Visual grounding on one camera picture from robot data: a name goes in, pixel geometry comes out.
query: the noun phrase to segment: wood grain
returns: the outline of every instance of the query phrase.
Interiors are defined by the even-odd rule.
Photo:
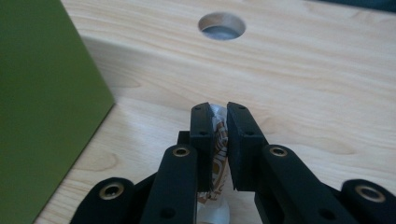
[[[247,106],[268,141],[324,183],[364,178],[396,194],[396,16],[306,1],[75,1],[64,6],[117,104],[37,223],[67,223],[111,176],[135,183],[188,130],[190,109]],[[226,11],[245,33],[206,38]],[[261,223],[253,194],[225,190],[231,223]]]

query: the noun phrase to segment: green box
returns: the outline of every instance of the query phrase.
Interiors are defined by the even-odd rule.
[[[114,99],[61,2],[0,4],[0,223],[31,223]]]

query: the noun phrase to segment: transparent plastic wrapper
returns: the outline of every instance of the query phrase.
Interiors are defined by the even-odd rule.
[[[215,148],[213,159],[213,190],[198,194],[197,223],[228,224],[230,223],[230,208],[222,194],[228,175],[227,161],[227,108],[220,105],[210,105],[215,131]]]

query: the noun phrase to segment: wooden table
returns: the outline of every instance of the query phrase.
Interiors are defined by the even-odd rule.
[[[247,106],[272,144],[324,183],[364,178],[396,194],[396,16],[289,1],[76,1],[64,6],[116,105],[37,223],[66,223],[99,181],[157,171],[194,105]],[[244,34],[205,37],[223,11]],[[231,223],[260,223],[253,193],[225,189]]]

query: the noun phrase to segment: hole in table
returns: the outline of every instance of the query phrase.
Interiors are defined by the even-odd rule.
[[[214,12],[203,16],[198,22],[199,30],[207,37],[216,40],[231,40],[241,36],[245,23],[228,12]]]

